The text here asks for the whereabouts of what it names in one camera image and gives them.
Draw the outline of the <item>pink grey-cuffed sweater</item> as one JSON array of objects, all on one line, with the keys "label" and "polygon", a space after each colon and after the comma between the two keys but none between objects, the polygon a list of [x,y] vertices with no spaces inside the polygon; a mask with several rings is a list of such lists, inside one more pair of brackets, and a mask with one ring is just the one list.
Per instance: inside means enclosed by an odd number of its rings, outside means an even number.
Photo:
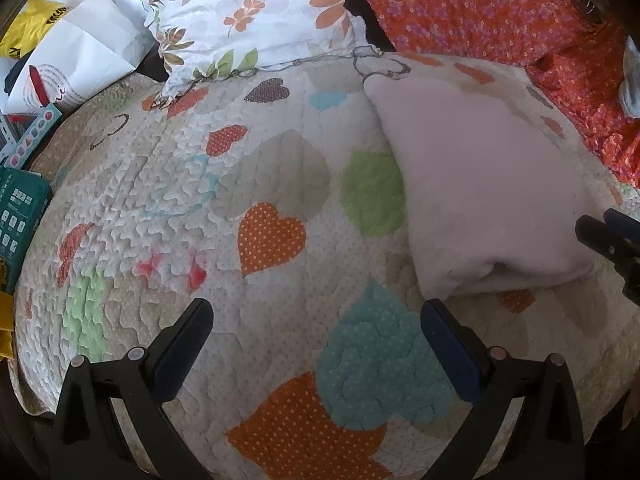
[{"label": "pink grey-cuffed sweater", "polygon": [[375,75],[363,89],[404,180],[424,298],[552,287],[591,270],[575,223],[594,200],[506,102],[434,78]]}]

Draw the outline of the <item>grey small garment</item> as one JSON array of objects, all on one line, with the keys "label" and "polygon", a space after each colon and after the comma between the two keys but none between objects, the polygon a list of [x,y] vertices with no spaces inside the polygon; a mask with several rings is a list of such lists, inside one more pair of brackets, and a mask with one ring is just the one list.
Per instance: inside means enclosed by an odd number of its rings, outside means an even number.
[{"label": "grey small garment", "polygon": [[626,41],[618,102],[627,117],[640,118],[640,53],[631,37]]}]

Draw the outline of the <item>red floral bedsheet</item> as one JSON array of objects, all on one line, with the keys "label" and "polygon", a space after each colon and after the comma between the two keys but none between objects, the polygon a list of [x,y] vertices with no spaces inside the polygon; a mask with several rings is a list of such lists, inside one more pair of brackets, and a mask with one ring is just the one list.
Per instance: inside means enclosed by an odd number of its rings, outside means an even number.
[{"label": "red floral bedsheet", "polygon": [[618,88],[628,34],[609,18],[576,46],[526,68],[529,79],[573,123],[586,147],[615,177],[639,185],[639,122],[627,117]]}]

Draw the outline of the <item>red floral pillow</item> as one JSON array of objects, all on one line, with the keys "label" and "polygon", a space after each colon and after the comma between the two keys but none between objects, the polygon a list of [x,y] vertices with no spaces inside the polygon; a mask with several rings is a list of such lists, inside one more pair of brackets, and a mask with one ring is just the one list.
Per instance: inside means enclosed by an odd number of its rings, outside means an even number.
[{"label": "red floral pillow", "polygon": [[527,66],[573,47],[596,25],[575,0],[347,0],[383,51]]}]

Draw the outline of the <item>teal printed package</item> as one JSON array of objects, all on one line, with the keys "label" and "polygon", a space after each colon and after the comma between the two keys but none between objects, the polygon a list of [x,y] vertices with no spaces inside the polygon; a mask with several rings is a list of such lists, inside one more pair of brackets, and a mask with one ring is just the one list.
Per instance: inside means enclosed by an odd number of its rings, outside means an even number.
[{"label": "teal printed package", "polygon": [[52,191],[49,182],[38,174],[1,168],[0,192],[1,290],[13,295],[27,249]]}]

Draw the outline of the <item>heart-patterned patchwork quilt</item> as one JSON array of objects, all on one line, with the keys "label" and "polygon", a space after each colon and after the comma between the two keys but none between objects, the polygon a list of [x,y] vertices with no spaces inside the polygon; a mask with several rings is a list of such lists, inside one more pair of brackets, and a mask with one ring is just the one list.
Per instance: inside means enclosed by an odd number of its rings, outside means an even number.
[{"label": "heart-patterned patchwork quilt", "polygon": [[11,384],[33,415],[70,360],[147,346],[194,298],[214,328],[166,413],[217,479],[417,479],[469,405],[420,330],[407,193],[363,78],[505,100],[601,208],[639,212],[521,70],[356,54],[204,82],[172,107],[138,74],[60,125],[15,293]]}]

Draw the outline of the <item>white plastic bag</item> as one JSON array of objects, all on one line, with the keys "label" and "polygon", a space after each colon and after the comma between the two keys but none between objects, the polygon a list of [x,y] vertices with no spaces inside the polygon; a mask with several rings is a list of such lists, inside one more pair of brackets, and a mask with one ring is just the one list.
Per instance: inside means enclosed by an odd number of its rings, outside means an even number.
[{"label": "white plastic bag", "polygon": [[68,113],[134,72],[154,38],[114,0],[85,0],[43,37],[1,105],[6,115],[35,115],[42,104],[29,70],[37,70],[50,103]]}]

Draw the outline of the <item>yellow plastic bag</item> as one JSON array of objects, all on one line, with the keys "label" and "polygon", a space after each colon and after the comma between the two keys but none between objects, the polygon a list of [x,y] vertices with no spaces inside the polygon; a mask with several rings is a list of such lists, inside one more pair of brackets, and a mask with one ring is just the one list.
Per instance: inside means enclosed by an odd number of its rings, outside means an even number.
[{"label": "yellow plastic bag", "polygon": [[28,0],[1,40],[2,58],[19,60],[32,52],[70,6],[50,0]]}]

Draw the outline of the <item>white floral pillow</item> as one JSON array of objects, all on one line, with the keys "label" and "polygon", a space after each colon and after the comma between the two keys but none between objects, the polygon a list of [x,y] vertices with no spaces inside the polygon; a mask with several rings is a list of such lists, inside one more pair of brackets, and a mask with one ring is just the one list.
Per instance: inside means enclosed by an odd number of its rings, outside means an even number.
[{"label": "white floral pillow", "polygon": [[141,0],[168,75],[170,103],[202,79],[281,68],[367,42],[346,0]]}]

